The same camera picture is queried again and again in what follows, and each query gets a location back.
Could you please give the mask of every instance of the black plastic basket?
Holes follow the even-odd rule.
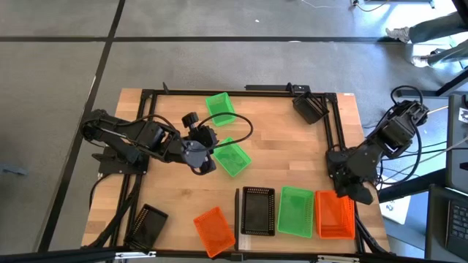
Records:
[[[319,119],[328,114],[327,105],[324,105],[309,91],[294,98],[292,100],[292,105],[308,124],[316,123]]]
[[[141,251],[153,249],[154,242],[166,223],[168,215],[156,208],[144,204],[132,229],[125,237],[125,243]]]
[[[275,235],[275,189],[243,188],[241,233]]]

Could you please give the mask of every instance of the gray concrete floor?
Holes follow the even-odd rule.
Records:
[[[105,36],[117,3],[3,0],[0,36]],[[407,26],[453,11],[444,2],[436,6],[392,3],[365,13],[350,9],[348,0],[133,0],[126,3],[117,35],[381,37],[386,26]],[[407,62],[412,53],[426,54],[439,45],[446,42],[115,43],[94,108],[113,113],[122,88],[161,88],[162,81],[174,89],[222,90],[291,81],[315,91],[355,93],[367,124],[391,106],[393,87],[435,90],[460,71],[458,64],[419,69]],[[102,48],[102,43],[0,44],[0,163],[29,171],[25,177],[0,177],[0,254],[29,252],[37,244]],[[444,103],[427,100],[430,108]],[[431,116],[424,144],[444,140],[445,127],[443,112]],[[80,245],[88,193],[97,176],[91,153],[98,150],[82,146],[51,249]],[[436,167],[421,169],[423,174]]]

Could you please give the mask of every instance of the plastic crate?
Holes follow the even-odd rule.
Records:
[[[335,191],[317,191],[315,195],[317,231],[320,238],[354,239],[354,202],[349,197],[338,198]]]
[[[144,204],[129,234],[125,237],[125,243],[130,248],[150,251],[153,249],[154,242],[165,225],[167,217],[166,213]]]
[[[211,96],[206,99],[206,106],[211,115],[217,113],[235,113],[233,104],[229,99],[227,92]],[[232,115],[221,115],[212,119],[214,125],[223,126],[228,123],[235,121],[235,116]]]
[[[220,144],[232,141],[233,139],[228,137]],[[214,149],[214,158],[218,160],[231,177],[235,177],[252,162],[247,153],[237,143]]]
[[[235,237],[219,207],[193,220],[210,258],[235,244]]]
[[[275,189],[243,188],[241,233],[275,235]]]
[[[278,231],[311,238],[313,220],[314,192],[284,186],[279,203]]]

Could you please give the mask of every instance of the gray pants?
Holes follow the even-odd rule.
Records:
[[[454,12],[445,17],[422,22],[411,27],[409,38],[411,42],[416,44],[466,31],[468,31],[468,25],[457,12]],[[428,63],[432,66],[439,62],[457,62],[464,59],[468,59],[468,40],[456,47],[431,56]]]

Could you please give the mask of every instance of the black metal frame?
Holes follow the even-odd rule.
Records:
[[[116,31],[124,10],[126,0],[118,0],[118,6],[113,18],[109,33],[104,36],[0,36],[0,42],[103,42],[105,43],[102,54],[95,73],[95,79],[92,83],[91,90],[84,105],[83,113],[79,123],[87,119],[91,112],[94,101],[97,96],[97,91],[104,74],[105,66],[109,58],[110,49],[114,42],[351,42],[351,43],[401,43],[397,40],[388,37],[116,37]],[[172,94],[180,93],[180,91],[171,91]],[[239,96],[250,96],[247,93],[239,94]],[[281,94],[265,93],[265,96],[282,96]],[[338,122],[337,127],[341,127],[341,122]],[[64,204],[65,196],[69,184],[71,182],[73,169],[75,168],[78,153],[80,151],[83,138],[78,130],[75,131],[72,143],[69,147],[66,162],[62,168],[58,185],[55,194],[53,195],[53,204],[47,212],[44,228],[39,232],[37,250],[39,252],[48,251],[50,242],[53,238],[57,222],[59,220],[60,211]],[[339,135],[340,147],[344,146],[343,136]],[[328,140],[328,144],[333,146],[333,142]],[[129,176],[124,176],[125,181],[129,180]]]
[[[305,91],[310,91],[308,86],[306,85],[301,85],[301,86],[304,87],[304,89],[303,90],[296,89],[295,90],[296,96],[300,96]],[[285,88],[286,88],[285,85],[249,85],[248,91],[168,90],[167,87],[163,90],[144,89],[142,90],[137,116],[138,117],[143,116],[143,111],[145,109],[146,100],[150,98],[151,98],[150,114],[154,113],[158,95],[213,96],[213,95],[218,94],[219,92],[227,92],[229,96],[259,96],[259,97],[265,96],[265,97],[293,98],[294,97],[293,94],[290,91],[285,91]],[[324,127],[325,127],[325,133],[327,136],[328,147],[332,148],[335,145],[340,148],[344,148],[345,147],[344,134],[343,134],[343,128],[341,124],[341,118],[340,118],[339,108],[338,108],[338,99],[336,97],[336,94],[335,93],[313,93],[313,95],[319,98],[321,102],[324,104],[330,103],[333,109],[333,116],[334,116],[335,125],[336,125],[336,135],[338,138],[338,143],[333,144],[333,135],[332,135],[333,131],[331,129],[330,118],[329,118],[329,115],[326,115],[324,117]],[[127,195],[129,182],[125,181],[125,178],[124,178],[124,181],[122,182],[120,197],[125,197]],[[214,259],[229,259],[231,261],[242,261],[247,258],[249,259],[292,259],[292,260],[309,260],[309,261],[317,259],[319,254],[308,254],[308,253],[274,254],[274,253],[263,253],[263,252],[238,251],[238,238],[237,238],[238,230],[239,230],[238,214],[240,213],[238,195],[239,195],[239,191],[237,189],[235,192],[235,196],[236,196],[235,198],[235,230],[236,230],[235,251],[223,252],[220,255],[216,256]],[[132,205],[130,209],[129,220],[128,220],[129,223],[127,224],[127,231],[129,231],[132,225],[132,223],[130,222],[132,222],[135,219],[137,200],[138,200],[138,195],[135,198],[135,203]],[[116,244],[117,239],[118,239],[118,230],[116,230],[114,232],[114,235],[112,236],[111,241],[113,242],[111,243],[111,245],[117,245]],[[365,253],[365,247],[363,245],[363,238],[359,235],[358,232],[356,232],[355,242],[356,242],[357,253],[359,254]],[[208,255],[204,251],[164,251],[164,250],[161,251],[161,250],[158,250],[157,256],[158,257],[169,256],[169,257],[208,258]]]

